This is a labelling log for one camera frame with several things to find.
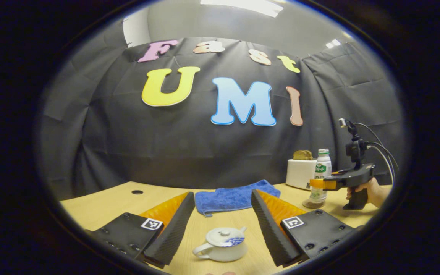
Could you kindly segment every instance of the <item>cable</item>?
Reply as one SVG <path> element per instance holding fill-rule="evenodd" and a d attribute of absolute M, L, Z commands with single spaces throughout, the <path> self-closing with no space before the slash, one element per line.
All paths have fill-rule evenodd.
<path fill-rule="evenodd" d="M 372 142 L 372 141 L 367 141 L 368 144 L 376 144 L 377 146 L 380 146 L 383 150 L 386 151 L 386 153 L 388 153 L 388 155 L 390 155 L 390 157 L 393 159 L 393 161 L 395 162 L 396 168 L 398 170 L 400 170 L 400 168 L 398 167 L 398 163 L 396 163 L 395 158 L 393 157 L 393 155 L 388 151 L 388 149 L 386 149 L 384 146 L 382 146 L 381 144 L 377 143 L 377 142 Z"/>
<path fill-rule="evenodd" d="M 390 168 L 390 164 L 388 163 L 388 160 L 386 159 L 386 157 L 385 157 L 385 155 L 383 154 L 383 152 L 381 152 L 381 150 L 379 150 L 377 147 L 374 147 L 374 146 L 368 146 L 367 147 L 368 149 L 371 149 L 371 148 L 374 148 L 374 149 L 376 149 L 379 153 L 380 153 L 380 155 L 383 157 L 383 159 L 385 160 L 385 162 L 386 162 L 386 165 L 388 166 L 388 170 L 390 171 L 390 176 L 391 176 L 391 185 L 393 186 L 393 183 L 394 183 L 394 178 L 393 178 L 393 173 L 392 173 L 392 170 L 391 170 L 391 168 Z"/>
<path fill-rule="evenodd" d="M 379 140 L 379 138 L 378 138 L 378 136 L 370 129 L 370 127 L 368 127 L 368 126 L 366 126 L 365 124 L 362 124 L 362 123 L 360 123 L 360 122 L 355 122 L 355 123 L 353 123 L 354 125 L 361 125 L 361 126 L 363 126 L 363 127 L 365 127 L 366 129 L 368 129 L 370 132 L 371 132 L 371 134 L 373 134 L 373 136 L 378 140 L 378 142 L 379 142 L 379 146 L 381 146 L 381 148 L 383 148 L 387 153 L 388 153 L 388 155 L 390 155 L 391 156 L 391 158 L 393 159 L 393 162 L 395 162 L 395 165 L 396 165 L 396 169 L 397 170 L 400 170 L 399 168 L 398 168 L 398 163 L 396 163 L 396 160 L 395 160 L 395 158 L 393 157 L 393 155 L 383 146 L 383 143 Z"/>

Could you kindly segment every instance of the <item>teapot lid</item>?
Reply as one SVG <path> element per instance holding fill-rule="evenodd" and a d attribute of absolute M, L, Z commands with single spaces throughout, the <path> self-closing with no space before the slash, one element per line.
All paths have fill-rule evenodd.
<path fill-rule="evenodd" d="M 236 228 L 219 227 L 206 233 L 206 241 L 213 246 L 232 247 L 241 244 L 245 235 Z"/>

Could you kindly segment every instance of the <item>ceiling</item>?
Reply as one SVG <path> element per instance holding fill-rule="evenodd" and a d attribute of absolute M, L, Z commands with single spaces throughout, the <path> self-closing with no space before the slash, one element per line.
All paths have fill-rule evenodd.
<path fill-rule="evenodd" d="M 328 42 L 355 42 L 348 31 L 299 3 L 276 1 L 284 9 L 269 17 L 254 11 L 200 0 L 162 0 L 124 19 L 129 47 L 182 37 L 240 39 L 304 58 L 326 49 Z"/>

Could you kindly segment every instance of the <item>teapot handle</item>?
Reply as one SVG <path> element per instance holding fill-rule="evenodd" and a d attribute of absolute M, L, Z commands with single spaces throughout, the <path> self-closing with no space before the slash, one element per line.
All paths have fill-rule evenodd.
<path fill-rule="evenodd" d="M 209 248 L 212 248 L 212 247 L 213 247 L 213 245 L 211 245 L 209 243 L 206 243 L 206 244 L 200 245 L 200 246 L 196 247 L 195 249 L 193 249 L 192 253 L 195 256 L 197 256 L 198 258 L 209 259 L 210 256 L 208 256 L 208 254 L 198 254 L 198 253 L 200 253 L 201 251 L 203 251 L 205 249 L 209 249 Z"/>

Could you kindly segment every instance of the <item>black handle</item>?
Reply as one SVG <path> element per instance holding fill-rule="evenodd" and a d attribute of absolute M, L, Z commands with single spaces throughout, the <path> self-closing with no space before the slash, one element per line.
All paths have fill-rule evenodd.
<path fill-rule="evenodd" d="M 345 205 L 342 209 L 360 210 L 364 208 L 364 206 L 368 202 L 368 191 L 366 190 L 366 188 L 363 188 L 363 190 L 356 192 L 356 188 L 357 186 L 350 187 L 351 198 L 349 199 L 349 203 Z"/>

